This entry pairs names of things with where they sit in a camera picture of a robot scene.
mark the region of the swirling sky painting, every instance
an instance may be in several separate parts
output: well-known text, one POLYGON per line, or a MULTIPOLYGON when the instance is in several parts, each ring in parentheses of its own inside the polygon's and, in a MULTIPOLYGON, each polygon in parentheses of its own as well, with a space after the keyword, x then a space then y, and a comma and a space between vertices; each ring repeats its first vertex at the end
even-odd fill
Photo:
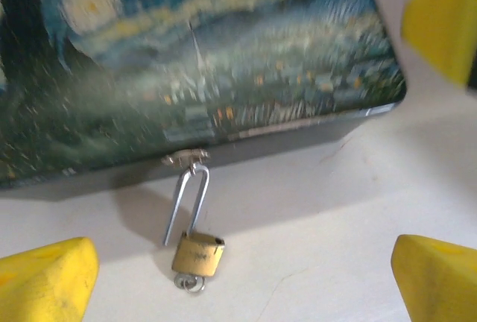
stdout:
POLYGON ((0 0, 0 180, 393 103, 374 0, 0 0))

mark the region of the padlock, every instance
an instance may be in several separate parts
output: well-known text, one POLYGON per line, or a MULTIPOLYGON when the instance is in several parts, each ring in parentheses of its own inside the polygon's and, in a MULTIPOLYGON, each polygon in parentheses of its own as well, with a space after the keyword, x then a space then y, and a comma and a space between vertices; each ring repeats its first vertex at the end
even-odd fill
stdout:
POLYGON ((205 288, 206 277, 212 277, 217 270, 218 263, 224 252, 225 242, 216 236, 195 232, 194 228, 202 207, 203 200, 209 186, 209 169, 202 164, 200 151, 177 152, 175 156, 167 157, 168 164, 183 166, 184 160, 189 167, 180 175, 174 193, 174 208, 168 223, 163 244, 167 246, 179 205, 186 189, 187 182, 197 173, 202 173, 202 181, 192 210, 192 219, 189 228, 183 232, 176 249, 172 270, 177 272, 174 283, 187 292, 200 292, 205 288))

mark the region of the white table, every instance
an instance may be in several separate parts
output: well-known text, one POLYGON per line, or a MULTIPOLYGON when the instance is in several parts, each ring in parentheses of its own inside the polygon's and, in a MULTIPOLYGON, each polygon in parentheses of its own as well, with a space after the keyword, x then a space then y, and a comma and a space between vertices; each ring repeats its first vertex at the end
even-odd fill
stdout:
POLYGON ((101 270, 86 322, 409 321, 390 267, 397 236, 477 247, 477 100, 399 41, 405 0, 378 2, 408 76, 404 103, 342 142, 213 169, 198 226, 227 250, 200 297, 175 288, 174 244, 160 247, 175 178, 2 199, 0 256, 92 238, 101 270))

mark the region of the padlock shackle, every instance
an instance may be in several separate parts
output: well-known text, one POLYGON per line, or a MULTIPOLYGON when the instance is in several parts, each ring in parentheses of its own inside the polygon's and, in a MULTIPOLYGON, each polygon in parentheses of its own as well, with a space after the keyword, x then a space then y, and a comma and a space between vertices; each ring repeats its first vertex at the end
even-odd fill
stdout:
POLYGON ((164 246, 168 245, 169 239, 171 238, 172 227, 174 226, 174 221, 176 219, 177 212, 179 211, 180 202, 184 195, 184 191, 186 190, 187 182, 191 177, 194 177, 199 172, 202 172, 202 180, 200 181, 199 191, 197 197, 195 198, 194 208, 192 210, 191 222, 186 234, 189 235, 195 228, 199 218, 200 208, 202 208, 203 200, 206 197, 207 187, 209 186, 210 180, 209 169, 199 162, 192 163, 191 166, 180 175, 179 180, 177 181, 173 198, 174 207, 171 213, 171 218, 169 219, 167 230, 165 231, 164 240, 162 241, 164 246))

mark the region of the cypress tree painting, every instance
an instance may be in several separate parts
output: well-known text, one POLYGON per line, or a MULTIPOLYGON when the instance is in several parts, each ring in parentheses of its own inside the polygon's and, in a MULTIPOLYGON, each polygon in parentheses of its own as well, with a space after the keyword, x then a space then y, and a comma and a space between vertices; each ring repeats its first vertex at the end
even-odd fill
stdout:
POLYGON ((402 100, 374 0, 0 0, 0 182, 402 100))

